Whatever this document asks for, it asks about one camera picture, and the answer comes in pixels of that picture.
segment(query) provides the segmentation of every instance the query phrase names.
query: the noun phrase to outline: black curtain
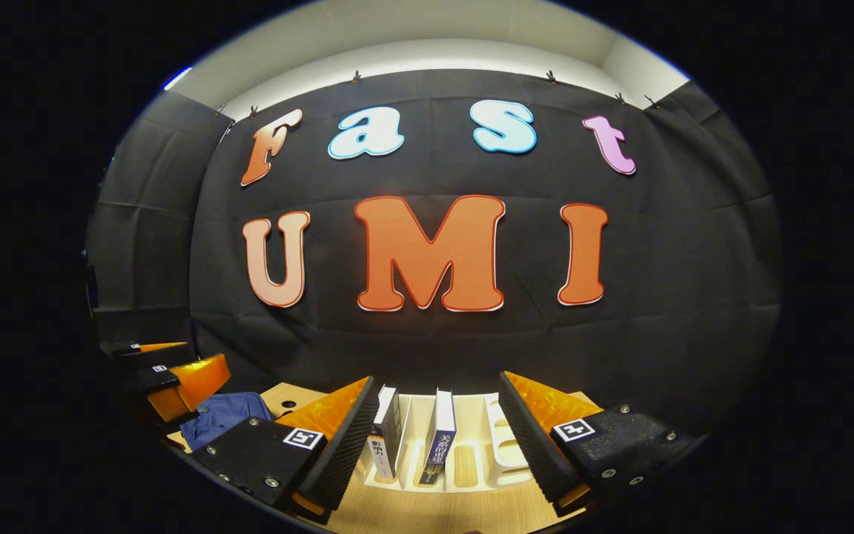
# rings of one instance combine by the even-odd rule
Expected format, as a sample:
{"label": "black curtain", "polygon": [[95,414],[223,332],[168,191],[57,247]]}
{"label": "black curtain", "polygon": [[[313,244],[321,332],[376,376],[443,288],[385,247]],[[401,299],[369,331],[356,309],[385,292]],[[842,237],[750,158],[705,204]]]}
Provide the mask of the black curtain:
{"label": "black curtain", "polygon": [[[479,148],[470,107],[519,102],[538,142],[513,155]],[[403,146],[336,161],[326,154],[338,122],[389,105]],[[255,131],[302,109],[271,171],[240,186]],[[638,166],[623,176],[603,161],[582,119],[604,115],[626,135]],[[365,226],[354,206],[397,195],[428,237],[460,195],[499,197],[497,287],[505,304],[457,314],[440,305],[369,312]],[[606,210],[604,297],[556,300],[569,267],[566,203]],[[269,219],[268,270],[285,276],[278,217],[311,213],[305,293],[290,308],[251,290],[242,226]],[[718,106],[694,84],[644,111],[589,89],[494,71],[424,70],[309,91],[242,119],[217,146],[193,227],[191,306],[204,352],[226,352],[230,391],[284,380],[332,391],[365,375],[404,392],[493,392],[508,369],[603,405],[630,402],[705,432],[735,402],[769,344],[781,300],[779,227],[769,183]],[[446,291],[450,274],[440,284]],[[396,288],[406,287],[396,281]]]}
{"label": "black curtain", "polygon": [[163,92],[119,143],[87,231],[99,341],[196,344],[189,264],[200,183],[231,119]]}

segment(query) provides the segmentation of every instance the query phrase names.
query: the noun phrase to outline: light blue letter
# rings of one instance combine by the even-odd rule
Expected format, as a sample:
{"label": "light blue letter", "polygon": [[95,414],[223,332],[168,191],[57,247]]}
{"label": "light blue letter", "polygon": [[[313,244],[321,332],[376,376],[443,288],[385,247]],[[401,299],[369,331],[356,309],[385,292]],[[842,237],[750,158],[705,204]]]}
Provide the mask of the light blue letter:
{"label": "light blue letter", "polygon": [[[358,125],[367,119],[366,124]],[[342,119],[338,129],[343,131],[328,143],[328,155],[335,159],[357,158],[367,152],[384,156],[394,152],[404,143],[397,134],[400,113],[394,108],[367,108]]]}
{"label": "light blue letter", "polygon": [[477,144],[487,152],[522,154],[536,146],[532,112],[525,105],[501,100],[481,100],[470,108],[470,118],[484,128],[474,131]]}

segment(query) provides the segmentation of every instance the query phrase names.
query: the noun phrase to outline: book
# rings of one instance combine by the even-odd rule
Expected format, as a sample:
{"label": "book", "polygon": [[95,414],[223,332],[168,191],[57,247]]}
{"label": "book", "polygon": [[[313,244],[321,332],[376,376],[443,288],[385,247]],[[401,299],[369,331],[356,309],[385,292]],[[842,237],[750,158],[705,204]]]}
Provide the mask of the book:
{"label": "book", "polygon": [[377,413],[368,434],[368,449],[377,474],[391,480],[397,476],[397,453],[400,449],[400,398],[397,388],[382,386],[377,393]]}
{"label": "book", "polygon": [[457,417],[454,416],[454,396],[451,392],[437,390],[434,410],[427,428],[427,440],[424,442],[424,469],[420,473],[421,484],[437,482],[437,476],[447,464],[454,436],[457,435]]}

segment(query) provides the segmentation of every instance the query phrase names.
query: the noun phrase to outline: wooden surface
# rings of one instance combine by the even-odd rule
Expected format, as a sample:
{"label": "wooden surface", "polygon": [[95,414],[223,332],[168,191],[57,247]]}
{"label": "wooden surface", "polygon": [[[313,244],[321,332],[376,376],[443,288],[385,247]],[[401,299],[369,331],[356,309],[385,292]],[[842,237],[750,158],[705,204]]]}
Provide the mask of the wooden surface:
{"label": "wooden surface", "polygon": [[454,448],[457,471],[454,473],[454,486],[477,486],[477,462],[474,460],[474,447],[461,445]]}
{"label": "wooden surface", "polygon": [[[593,403],[582,392],[572,395]],[[289,409],[295,410],[322,398],[325,393],[279,384],[260,396],[272,415],[279,417]],[[294,402],[295,406],[287,408],[282,405],[285,401]],[[170,434],[170,439],[186,445],[179,432]],[[454,454],[460,449],[471,447],[458,447]],[[535,480],[495,491],[413,493],[366,486],[362,476],[363,467],[359,462],[341,506],[332,511],[328,524],[316,524],[318,527],[341,533],[463,534],[478,530],[483,534],[525,534],[559,521]],[[470,474],[457,473],[455,476],[461,479]],[[563,520],[582,512],[569,514]]]}

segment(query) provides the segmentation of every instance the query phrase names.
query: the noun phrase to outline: orange letter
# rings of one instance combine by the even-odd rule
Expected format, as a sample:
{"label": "orange letter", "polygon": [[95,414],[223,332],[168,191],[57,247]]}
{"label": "orange letter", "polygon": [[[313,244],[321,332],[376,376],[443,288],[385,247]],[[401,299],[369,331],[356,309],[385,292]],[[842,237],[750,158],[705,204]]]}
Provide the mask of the orange letter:
{"label": "orange letter", "polygon": [[285,126],[295,126],[301,121],[302,111],[296,109],[255,132],[252,136],[255,139],[255,146],[252,146],[250,166],[246,169],[241,182],[244,187],[268,174],[268,169],[272,166],[272,163],[268,162],[268,155],[275,156],[279,150],[282,150],[282,143],[285,142],[285,135],[288,132]]}
{"label": "orange letter", "polygon": [[250,285],[265,304],[288,308],[302,298],[302,290],[305,288],[302,230],[308,226],[309,220],[311,217],[304,211],[279,217],[279,230],[282,230],[282,239],[285,241],[285,281],[281,285],[272,283],[265,267],[265,236],[268,236],[272,224],[265,219],[256,219],[243,225]]}
{"label": "orange letter", "polygon": [[496,289],[496,223],[506,204],[496,197],[468,195],[455,200],[434,240],[427,240],[407,202],[374,197],[355,206],[367,227],[367,290],[358,305],[370,312],[395,312],[404,297],[394,290],[394,267],[425,310],[453,266],[450,288],[440,302],[453,312],[491,312],[503,305]]}
{"label": "orange letter", "polygon": [[608,214],[597,206],[569,204],[559,210],[559,215],[569,224],[569,276],[559,290],[559,302],[566,306],[597,302],[604,293],[599,281],[599,256]]}

